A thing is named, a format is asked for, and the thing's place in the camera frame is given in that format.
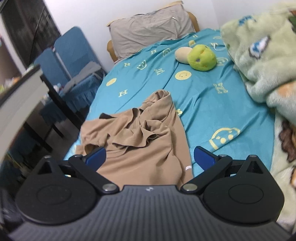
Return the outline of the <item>green beige plush toy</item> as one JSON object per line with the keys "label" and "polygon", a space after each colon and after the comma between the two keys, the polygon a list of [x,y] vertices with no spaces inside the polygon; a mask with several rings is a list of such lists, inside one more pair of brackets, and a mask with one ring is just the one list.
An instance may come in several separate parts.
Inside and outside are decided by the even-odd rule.
{"label": "green beige plush toy", "polygon": [[175,51],[175,59],[190,65],[197,71],[209,71],[217,65],[215,53],[206,45],[199,44],[194,48],[180,47]]}

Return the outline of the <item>teal patterned bed sheet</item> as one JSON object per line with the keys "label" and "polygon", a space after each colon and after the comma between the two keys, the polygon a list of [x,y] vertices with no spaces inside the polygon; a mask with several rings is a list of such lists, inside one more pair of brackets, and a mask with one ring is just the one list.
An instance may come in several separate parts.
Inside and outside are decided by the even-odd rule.
{"label": "teal patterned bed sheet", "polygon": [[[217,65],[212,70],[197,71],[175,59],[178,48],[199,44],[215,53]],[[247,93],[218,30],[205,29],[178,40],[160,41],[119,61],[98,88],[86,121],[102,113],[113,115],[138,108],[157,90],[171,94],[185,130],[193,177],[203,172],[194,160],[197,146],[233,159],[255,155],[271,168],[274,115]],[[76,154],[79,144],[80,133],[66,159]]]}

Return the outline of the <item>light green fleece blanket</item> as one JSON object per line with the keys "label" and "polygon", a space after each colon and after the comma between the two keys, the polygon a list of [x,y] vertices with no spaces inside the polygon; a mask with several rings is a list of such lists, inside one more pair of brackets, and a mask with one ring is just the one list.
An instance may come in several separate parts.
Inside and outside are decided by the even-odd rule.
{"label": "light green fleece blanket", "polygon": [[275,111],[271,174],[285,203],[278,224],[295,233],[295,1],[231,20],[221,37],[250,97]]}

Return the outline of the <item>blue covered chair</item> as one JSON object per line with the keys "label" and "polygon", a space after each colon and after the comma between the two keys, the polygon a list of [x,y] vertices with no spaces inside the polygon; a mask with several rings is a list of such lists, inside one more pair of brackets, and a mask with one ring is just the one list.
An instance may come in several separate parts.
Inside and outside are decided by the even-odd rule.
{"label": "blue covered chair", "polygon": [[92,104],[106,71],[101,66],[103,70],[88,76],[68,92],[64,93],[63,88],[91,61],[101,66],[82,30],[72,27],[55,41],[53,48],[44,50],[34,64],[40,65],[56,92],[77,114]]}

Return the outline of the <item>tan t-shirt white print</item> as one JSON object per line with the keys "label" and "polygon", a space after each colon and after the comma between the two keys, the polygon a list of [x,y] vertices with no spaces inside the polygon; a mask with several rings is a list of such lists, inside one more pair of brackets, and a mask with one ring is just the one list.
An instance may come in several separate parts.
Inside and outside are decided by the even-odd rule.
{"label": "tan t-shirt white print", "polygon": [[85,156],[96,147],[106,149],[97,173],[119,188],[181,187],[193,178],[185,130],[166,90],[155,91],[138,108],[85,121],[75,153]]}

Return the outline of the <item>white dark-legged table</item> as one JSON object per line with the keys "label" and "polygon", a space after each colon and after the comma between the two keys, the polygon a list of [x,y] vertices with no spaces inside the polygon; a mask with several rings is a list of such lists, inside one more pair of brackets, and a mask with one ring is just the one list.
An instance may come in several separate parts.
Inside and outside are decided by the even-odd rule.
{"label": "white dark-legged table", "polygon": [[16,134],[45,94],[49,95],[76,128],[81,127],[83,120],[67,106],[43,74],[40,65],[36,65],[1,94],[1,159],[4,158]]}

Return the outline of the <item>grey cloth on chair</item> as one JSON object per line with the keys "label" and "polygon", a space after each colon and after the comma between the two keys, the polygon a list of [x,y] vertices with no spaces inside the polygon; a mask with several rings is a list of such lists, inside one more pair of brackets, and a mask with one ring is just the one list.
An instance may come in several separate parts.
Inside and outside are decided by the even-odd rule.
{"label": "grey cloth on chair", "polygon": [[82,70],[78,73],[78,75],[76,75],[70,81],[67,82],[67,84],[63,88],[63,92],[64,93],[68,92],[71,88],[73,88],[75,85],[80,83],[82,80],[86,79],[88,76],[93,75],[101,70],[103,69],[99,64],[93,61],[89,62],[88,64],[85,65],[84,68],[82,68]]}

